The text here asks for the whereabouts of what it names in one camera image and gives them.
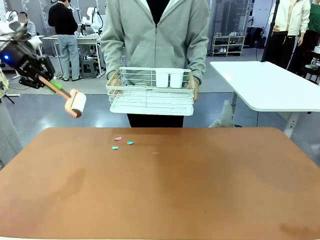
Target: brown table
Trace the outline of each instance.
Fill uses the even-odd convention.
[[[50,128],[0,172],[0,236],[314,240],[320,169],[273,128]]]

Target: lint roller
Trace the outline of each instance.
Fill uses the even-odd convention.
[[[39,80],[43,82],[50,90],[62,96],[66,100],[64,108],[67,113],[74,118],[80,118],[82,116],[87,101],[86,95],[76,89],[72,89],[70,93],[68,93],[62,88],[60,83],[57,83],[54,80],[48,81],[42,76],[39,76]]]

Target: blue floor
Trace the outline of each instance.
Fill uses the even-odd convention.
[[[201,93],[194,104],[193,116],[186,117],[186,128],[207,128],[216,120],[225,100],[232,99],[232,93]],[[13,98],[15,104],[4,99],[22,144],[25,146],[42,130],[50,127],[129,127],[125,114],[109,111],[107,95],[88,95],[82,118],[71,118],[64,110],[64,99],[57,95],[22,95]],[[256,111],[251,110],[238,98],[234,123],[243,127],[256,127]],[[320,166],[320,113],[302,114],[297,122],[292,140],[315,163]],[[285,121],[274,112],[260,112],[259,127],[274,127],[283,130]]]

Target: white cup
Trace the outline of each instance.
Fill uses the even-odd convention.
[[[169,74],[167,68],[157,68],[155,70],[155,85],[157,88],[167,88],[169,82]]]
[[[185,70],[181,68],[171,68],[169,73],[170,73],[170,88],[180,89],[182,87],[182,82],[184,80]]]

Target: green tape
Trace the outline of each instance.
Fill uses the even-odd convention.
[[[55,80],[51,80],[50,83],[56,87],[56,89],[61,90],[62,89],[62,84],[55,81]]]

